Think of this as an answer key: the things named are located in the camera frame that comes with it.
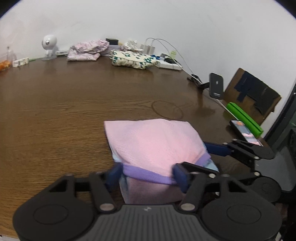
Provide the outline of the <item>white charger adapters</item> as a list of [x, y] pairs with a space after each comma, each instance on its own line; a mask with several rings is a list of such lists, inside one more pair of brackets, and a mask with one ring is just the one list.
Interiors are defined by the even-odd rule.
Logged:
[[142, 50], [143, 54], [147, 54], [147, 55], [153, 55], [154, 51], [155, 51], [155, 47], [151, 46], [151, 45], [144, 45], [142, 44], [140, 46], [140, 49]]

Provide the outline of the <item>pink blue garment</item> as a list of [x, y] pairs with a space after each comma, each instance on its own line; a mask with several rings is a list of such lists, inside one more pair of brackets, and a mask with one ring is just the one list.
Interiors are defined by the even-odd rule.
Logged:
[[183, 194], [173, 179], [177, 163], [217, 171], [198, 132], [186, 121], [113, 120], [104, 130], [115, 162], [123, 165], [119, 185], [127, 204], [166, 204]]

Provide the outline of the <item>white tin box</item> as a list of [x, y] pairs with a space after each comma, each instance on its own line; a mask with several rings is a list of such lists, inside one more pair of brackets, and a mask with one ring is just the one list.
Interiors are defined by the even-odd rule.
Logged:
[[109, 57], [112, 51], [123, 51], [121, 45], [109, 45], [108, 48], [100, 53], [101, 56]]

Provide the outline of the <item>brown cardboard box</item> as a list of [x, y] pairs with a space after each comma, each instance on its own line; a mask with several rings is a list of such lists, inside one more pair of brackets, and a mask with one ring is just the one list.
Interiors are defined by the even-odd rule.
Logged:
[[257, 124], [262, 125], [281, 100], [278, 92], [263, 81], [238, 68], [224, 92], [225, 102], [234, 102]]

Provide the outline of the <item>dark green tissue box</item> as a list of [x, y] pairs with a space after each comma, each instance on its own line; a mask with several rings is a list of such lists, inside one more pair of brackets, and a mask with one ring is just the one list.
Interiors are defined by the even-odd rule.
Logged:
[[140, 48], [137, 44], [136, 40], [128, 40], [122, 45], [124, 51], [132, 51], [132, 52], [142, 52], [143, 49]]

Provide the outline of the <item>cream teal floral garment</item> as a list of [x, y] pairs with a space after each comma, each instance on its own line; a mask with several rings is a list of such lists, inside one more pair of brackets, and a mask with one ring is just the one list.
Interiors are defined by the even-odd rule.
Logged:
[[157, 64], [156, 57], [132, 51], [112, 50], [109, 57], [113, 66], [124, 66], [140, 70], [145, 70]]

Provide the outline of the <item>black smartphone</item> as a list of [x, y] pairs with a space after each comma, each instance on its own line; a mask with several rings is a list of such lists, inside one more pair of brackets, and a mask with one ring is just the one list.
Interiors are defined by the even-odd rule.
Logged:
[[236, 134], [236, 136], [242, 140], [258, 146], [263, 144], [253, 135], [253, 133], [247, 128], [247, 126], [240, 120], [231, 120], [229, 124]]

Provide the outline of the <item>green plastic object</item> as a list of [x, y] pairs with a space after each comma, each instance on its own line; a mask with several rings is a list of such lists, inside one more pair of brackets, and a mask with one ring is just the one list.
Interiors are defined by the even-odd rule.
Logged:
[[234, 102], [229, 102], [226, 108], [240, 121], [242, 121], [251, 133], [256, 137], [260, 137], [263, 133], [261, 126], [251, 118], [242, 108]]

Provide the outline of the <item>black charger block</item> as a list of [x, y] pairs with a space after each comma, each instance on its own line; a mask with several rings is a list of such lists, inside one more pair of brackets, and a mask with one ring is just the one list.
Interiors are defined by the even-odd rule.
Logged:
[[110, 45], [118, 45], [118, 39], [106, 38], [105, 40], [109, 42]]

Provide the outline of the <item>pink floral folded garment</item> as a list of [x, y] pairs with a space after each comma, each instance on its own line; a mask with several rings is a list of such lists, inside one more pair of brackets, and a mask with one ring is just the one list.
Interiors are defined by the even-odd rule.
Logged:
[[79, 42], [70, 47], [67, 61], [96, 61], [108, 47], [106, 40]]

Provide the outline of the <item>grey wireless charger stand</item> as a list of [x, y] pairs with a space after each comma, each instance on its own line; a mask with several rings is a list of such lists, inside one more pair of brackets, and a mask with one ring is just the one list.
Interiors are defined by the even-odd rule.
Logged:
[[209, 94], [213, 99], [223, 99], [223, 77], [216, 73], [209, 75]]

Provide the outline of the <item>blue toy car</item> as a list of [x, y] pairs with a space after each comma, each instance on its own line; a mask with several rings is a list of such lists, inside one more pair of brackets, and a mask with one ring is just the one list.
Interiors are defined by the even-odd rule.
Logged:
[[156, 60], [160, 60], [160, 56], [156, 56], [156, 55], [152, 54], [151, 57], [155, 58]]

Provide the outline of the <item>small green bottle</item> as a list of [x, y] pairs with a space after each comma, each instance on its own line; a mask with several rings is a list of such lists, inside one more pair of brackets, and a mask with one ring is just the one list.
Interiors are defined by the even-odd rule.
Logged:
[[175, 58], [176, 58], [176, 55], [177, 55], [176, 50], [172, 50], [172, 51], [170, 52], [170, 57], [171, 57], [172, 59], [175, 59]]

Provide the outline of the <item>white round robot toy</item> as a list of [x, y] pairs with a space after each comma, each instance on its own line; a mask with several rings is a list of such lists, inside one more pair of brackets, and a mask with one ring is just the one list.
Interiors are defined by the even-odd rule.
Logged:
[[54, 49], [57, 44], [57, 38], [54, 35], [46, 35], [42, 40], [42, 47], [46, 51], [45, 56], [42, 58], [42, 61], [48, 61], [55, 59], [57, 56], [54, 52]]

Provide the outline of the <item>white small power strip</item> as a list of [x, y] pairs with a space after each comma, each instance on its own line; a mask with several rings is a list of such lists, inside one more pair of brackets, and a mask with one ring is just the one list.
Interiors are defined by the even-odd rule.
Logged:
[[26, 58], [22, 58], [22, 59], [18, 59], [18, 60], [15, 60], [12, 62], [12, 65], [13, 65], [13, 68], [18, 68], [20, 66], [24, 66], [24, 65], [27, 65], [29, 64], [29, 57], [26, 57]]

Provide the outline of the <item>clear box of oranges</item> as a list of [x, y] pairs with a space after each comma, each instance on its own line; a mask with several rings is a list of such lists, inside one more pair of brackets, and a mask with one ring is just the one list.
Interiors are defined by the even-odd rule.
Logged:
[[14, 51], [10, 47], [7, 47], [6, 52], [0, 55], [0, 72], [9, 69], [15, 60], [16, 55]]

